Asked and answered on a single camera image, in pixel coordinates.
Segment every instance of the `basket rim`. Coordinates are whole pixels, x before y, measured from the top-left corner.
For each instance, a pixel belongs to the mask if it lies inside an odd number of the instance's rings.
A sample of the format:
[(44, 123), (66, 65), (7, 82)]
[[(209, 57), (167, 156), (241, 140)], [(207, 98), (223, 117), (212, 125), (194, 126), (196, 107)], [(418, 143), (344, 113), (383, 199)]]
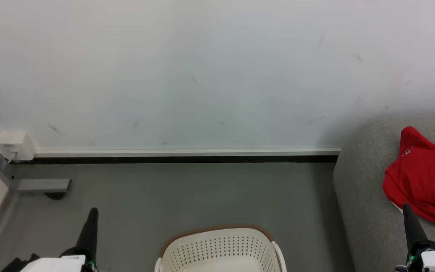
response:
[(171, 245), (172, 242), (174, 242), (177, 239), (180, 239), (180, 238), (185, 237), (185, 236), (190, 236), (193, 234), (198, 234), (198, 233), (208, 232), (208, 231), (213, 231), (213, 230), (222, 230), (222, 229), (255, 229), (255, 230), (261, 232), (262, 234), (264, 234), (264, 236), (266, 236), (266, 238), (268, 238), (268, 240), (270, 242), (274, 241), (273, 236), (271, 236), (271, 234), (266, 229), (264, 229), (260, 226), (257, 226), (255, 224), (219, 224), (219, 225), (210, 226), (210, 227), (200, 227), (199, 229), (193, 229), (190, 231), (186, 231), (186, 232), (182, 232), (180, 234), (177, 234), (176, 236), (173, 236), (162, 247), (162, 250), (160, 251), (160, 254), (159, 254), (159, 258), (164, 258), (164, 253), (167, 250), (167, 248)]

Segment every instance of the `baseboard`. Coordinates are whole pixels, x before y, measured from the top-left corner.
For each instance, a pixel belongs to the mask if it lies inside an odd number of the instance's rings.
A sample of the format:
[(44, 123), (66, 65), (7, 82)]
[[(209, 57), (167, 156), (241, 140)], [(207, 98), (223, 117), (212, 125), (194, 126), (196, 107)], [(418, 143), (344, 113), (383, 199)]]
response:
[(205, 156), (337, 156), (341, 148), (229, 148), (142, 150), (38, 150), (36, 158), (205, 157)]
[(39, 151), (31, 161), (11, 164), (145, 164), (199, 162), (336, 162), (339, 148), (258, 148), (220, 150)]

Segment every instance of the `gray floor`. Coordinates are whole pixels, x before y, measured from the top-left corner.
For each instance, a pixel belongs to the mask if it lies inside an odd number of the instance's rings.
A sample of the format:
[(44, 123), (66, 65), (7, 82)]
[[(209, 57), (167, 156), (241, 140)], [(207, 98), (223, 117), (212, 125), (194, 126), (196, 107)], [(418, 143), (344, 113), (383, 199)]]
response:
[(334, 165), (22, 165), (21, 178), (72, 178), (72, 188), (59, 201), (20, 196), (0, 240), (0, 270), (15, 257), (57, 257), (74, 246), (97, 207), (101, 271), (153, 271), (171, 236), (228, 223), (267, 229), (289, 271), (353, 271)]

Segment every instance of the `black caster wheel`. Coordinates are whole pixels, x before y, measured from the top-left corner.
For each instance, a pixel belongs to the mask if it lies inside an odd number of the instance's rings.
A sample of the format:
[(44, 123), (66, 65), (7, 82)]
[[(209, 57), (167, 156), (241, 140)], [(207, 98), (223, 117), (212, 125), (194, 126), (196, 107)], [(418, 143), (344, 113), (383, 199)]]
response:
[(53, 200), (61, 200), (66, 193), (45, 193), (46, 196)]

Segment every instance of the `black baseboard strip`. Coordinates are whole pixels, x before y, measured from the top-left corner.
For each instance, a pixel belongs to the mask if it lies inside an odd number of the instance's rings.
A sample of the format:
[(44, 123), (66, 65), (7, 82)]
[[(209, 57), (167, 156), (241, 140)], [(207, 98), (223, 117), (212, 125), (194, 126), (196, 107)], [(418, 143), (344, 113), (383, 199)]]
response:
[(199, 162), (337, 162), (338, 155), (311, 156), (194, 156), (194, 157), (98, 157), (98, 158), (34, 158), (12, 161), (14, 165), (75, 164), (175, 164)]

